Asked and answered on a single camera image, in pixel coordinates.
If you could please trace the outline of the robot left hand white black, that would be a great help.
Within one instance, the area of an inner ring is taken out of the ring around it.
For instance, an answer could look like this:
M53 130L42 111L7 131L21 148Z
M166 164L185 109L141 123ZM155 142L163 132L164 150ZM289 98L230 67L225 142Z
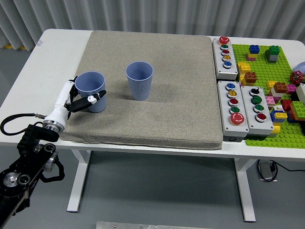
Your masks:
M86 108L93 113L106 108L105 77L99 72L85 72L66 82L54 110L45 117L43 126L64 129L70 112L75 113Z

